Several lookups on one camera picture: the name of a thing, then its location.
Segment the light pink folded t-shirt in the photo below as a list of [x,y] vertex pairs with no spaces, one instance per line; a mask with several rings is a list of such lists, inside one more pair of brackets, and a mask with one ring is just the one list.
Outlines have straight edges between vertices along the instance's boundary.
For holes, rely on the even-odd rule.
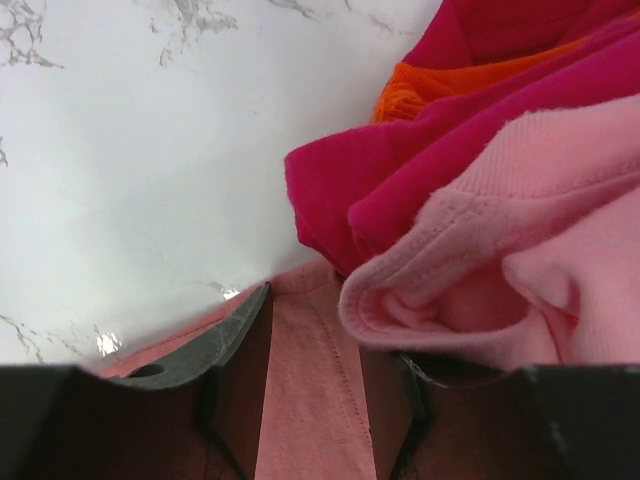
[[361,343],[500,370],[639,359],[639,99],[527,113],[346,280]]

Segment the orange folded t-shirt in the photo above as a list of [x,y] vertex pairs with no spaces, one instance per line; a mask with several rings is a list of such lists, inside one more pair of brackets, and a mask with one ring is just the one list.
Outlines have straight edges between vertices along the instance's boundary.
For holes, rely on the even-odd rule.
[[426,105],[438,99],[473,93],[497,84],[570,52],[587,39],[588,36],[584,36],[540,53],[455,69],[416,67],[400,62],[378,97],[371,122],[413,120]]

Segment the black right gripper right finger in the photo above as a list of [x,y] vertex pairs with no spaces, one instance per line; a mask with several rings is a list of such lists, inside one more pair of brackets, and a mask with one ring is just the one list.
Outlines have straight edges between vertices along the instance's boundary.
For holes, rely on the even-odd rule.
[[397,353],[360,349],[376,477],[399,479],[430,426],[425,390]]

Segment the magenta red folded t-shirt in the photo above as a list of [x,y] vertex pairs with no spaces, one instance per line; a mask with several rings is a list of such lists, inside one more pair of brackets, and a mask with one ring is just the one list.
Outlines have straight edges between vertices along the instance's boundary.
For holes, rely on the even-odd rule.
[[428,197],[459,176],[508,121],[639,89],[635,1],[445,1],[401,62],[455,69],[588,39],[479,91],[438,99],[413,120],[372,123],[284,161],[299,241],[349,274],[412,226]]

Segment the salmon red t-shirt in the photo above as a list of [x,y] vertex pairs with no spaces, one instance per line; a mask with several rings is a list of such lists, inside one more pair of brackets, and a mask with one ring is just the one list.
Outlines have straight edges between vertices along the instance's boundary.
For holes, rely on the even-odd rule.
[[[359,349],[337,316],[341,280],[324,260],[270,279],[274,292],[255,479],[376,479]],[[131,373],[219,323],[245,294],[201,320],[109,367]],[[177,452],[154,454],[171,467],[145,467],[131,447],[88,479],[239,479],[214,450],[187,441]]]

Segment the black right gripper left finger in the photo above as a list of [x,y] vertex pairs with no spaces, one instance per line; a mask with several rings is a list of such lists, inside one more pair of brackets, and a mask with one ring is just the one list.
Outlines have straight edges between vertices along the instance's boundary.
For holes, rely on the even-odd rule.
[[196,390],[194,427],[238,479],[253,479],[273,319],[272,284],[253,290],[226,318],[124,378],[128,387]]

